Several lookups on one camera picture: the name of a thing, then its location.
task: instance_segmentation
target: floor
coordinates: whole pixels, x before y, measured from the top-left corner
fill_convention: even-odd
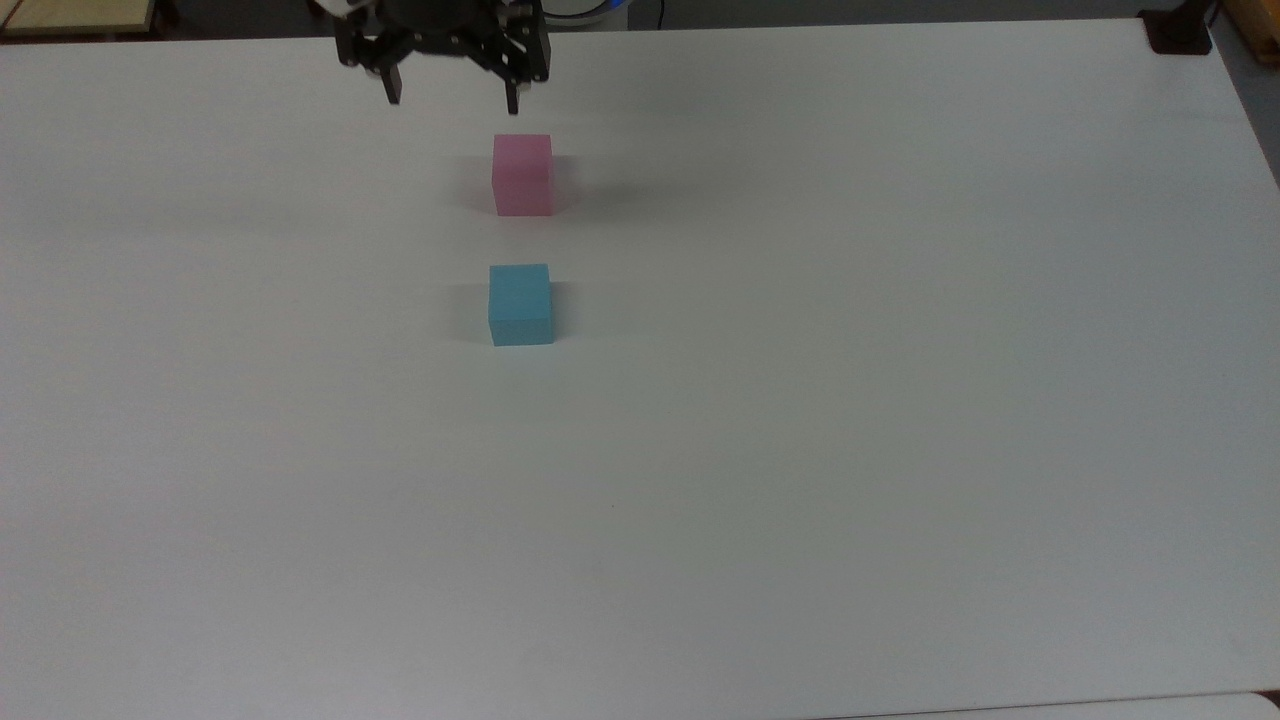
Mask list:
[[[570,0],[544,0],[548,5]],[[635,0],[630,29],[868,24],[916,22],[1132,18],[1144,8],[1176,0]],[[305,0],[177,0],[182,24],[168,37],[298,37],[329,35],[328,18]],[[1258,65],[1224,14],[1217,44],[1271,172],[1280,178],[1280,70]]]

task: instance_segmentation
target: table surface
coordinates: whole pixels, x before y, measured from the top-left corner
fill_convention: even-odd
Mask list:
[[[146,32],[155,0],[18,0],[5,35]]]
[[[1225,694],[931,712],[897,717],[902,720],[1280,720],[1280,710],[1256,694]]]
[[[1133,20],[0,47],[14,717],[1280,684],[1280,192]],[[498,132],[562,210],[498,218]],[[558,340],[495,348],[488,266]]]

